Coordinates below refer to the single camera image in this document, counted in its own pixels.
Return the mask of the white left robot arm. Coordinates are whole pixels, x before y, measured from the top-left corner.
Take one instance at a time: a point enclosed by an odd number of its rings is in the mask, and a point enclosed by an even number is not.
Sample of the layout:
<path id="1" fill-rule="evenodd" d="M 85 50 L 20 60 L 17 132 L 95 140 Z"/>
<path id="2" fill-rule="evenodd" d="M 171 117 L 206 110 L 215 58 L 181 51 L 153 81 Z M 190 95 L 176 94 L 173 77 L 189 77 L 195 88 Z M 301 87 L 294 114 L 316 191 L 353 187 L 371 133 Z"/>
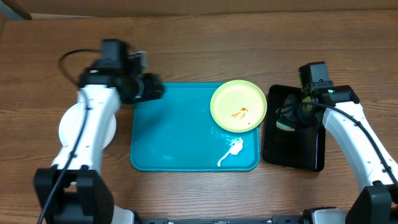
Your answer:
<path id="1" fill-rule="evenodd" d="M 134 223 L 135 214 L 115 205 L 100 176 L 104 148 L 116 130 L 122 104 L 161 98 L 157 74 L 144 73 L 146 52 L 102 50 L 75 83 L 77 121 L 64 131 L 65 141 L 52 165 L 37 169 L 34 188 L 41 213 L 38 223 Z"/>

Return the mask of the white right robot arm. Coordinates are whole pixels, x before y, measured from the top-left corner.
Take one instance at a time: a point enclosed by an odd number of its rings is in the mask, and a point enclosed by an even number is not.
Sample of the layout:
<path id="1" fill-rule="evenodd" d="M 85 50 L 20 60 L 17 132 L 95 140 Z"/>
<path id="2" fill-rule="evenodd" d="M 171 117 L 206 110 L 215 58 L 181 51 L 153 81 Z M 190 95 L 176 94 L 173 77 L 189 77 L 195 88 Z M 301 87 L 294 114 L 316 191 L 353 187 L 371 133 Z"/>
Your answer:
<path id="1" fill-rule="evenodd" d="M 311 223 L 397 223 L 397 162 L 368 123 L 359 98 L 348 85 L 307 89 L 301 99 L 288 96 L 276 111 L 277 127 L 323 126 L 336 140 L 359 188 L 346 211 L 322 208 Z"/>

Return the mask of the green yellow sponge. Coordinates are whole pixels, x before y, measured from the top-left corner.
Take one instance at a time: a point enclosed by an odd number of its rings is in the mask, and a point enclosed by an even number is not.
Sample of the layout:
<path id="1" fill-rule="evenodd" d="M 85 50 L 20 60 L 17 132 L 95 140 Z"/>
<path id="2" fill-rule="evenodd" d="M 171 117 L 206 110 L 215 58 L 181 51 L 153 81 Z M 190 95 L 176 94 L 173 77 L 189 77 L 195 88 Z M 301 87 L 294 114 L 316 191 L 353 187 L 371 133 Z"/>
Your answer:
<path id="1" fill-rule="evenodd" d="M 287 103 L 276 110 L 276 126 L 284 131 L 294 131 L 298 122 L 297 105 Z"/>

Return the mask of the green rimmed plate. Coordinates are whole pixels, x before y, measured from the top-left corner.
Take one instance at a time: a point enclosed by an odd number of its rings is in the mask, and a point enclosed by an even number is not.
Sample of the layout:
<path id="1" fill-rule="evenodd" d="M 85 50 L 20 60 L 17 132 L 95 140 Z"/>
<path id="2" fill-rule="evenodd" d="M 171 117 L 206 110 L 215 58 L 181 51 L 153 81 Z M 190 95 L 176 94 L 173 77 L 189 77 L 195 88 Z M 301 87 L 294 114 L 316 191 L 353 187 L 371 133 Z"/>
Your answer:
<path id="1" fill-rule="evenodd" d="M 234 133 L 260 125 L 267 112 L 263 91 L 252 82 L 231 80 L 218 87 L 211 97 L 210 113 L 221 128 Z"/>

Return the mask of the white plate with red smears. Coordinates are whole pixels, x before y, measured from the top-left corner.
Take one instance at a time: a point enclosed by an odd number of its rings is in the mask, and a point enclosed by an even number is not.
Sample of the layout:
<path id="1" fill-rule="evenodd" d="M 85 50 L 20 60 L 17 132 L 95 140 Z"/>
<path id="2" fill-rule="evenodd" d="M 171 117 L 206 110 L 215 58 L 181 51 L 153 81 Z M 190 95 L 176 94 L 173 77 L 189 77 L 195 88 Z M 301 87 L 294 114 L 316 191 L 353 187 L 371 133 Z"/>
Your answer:
<path id="1" fill-rule="evenodd" d="M 63 146 L 66 146 L 72 140 L 72 136 L 76 137 L 83 121 L 84 116 L 83 102 L 74 104 L 69 108 L 60 120 L 58 127 L 58 136 Z M 108 130 L 105 135 L 103 149 L 106 148 L 113 140 L 116 133 L 116 117 L 113 115 L 109 122 Z"/>

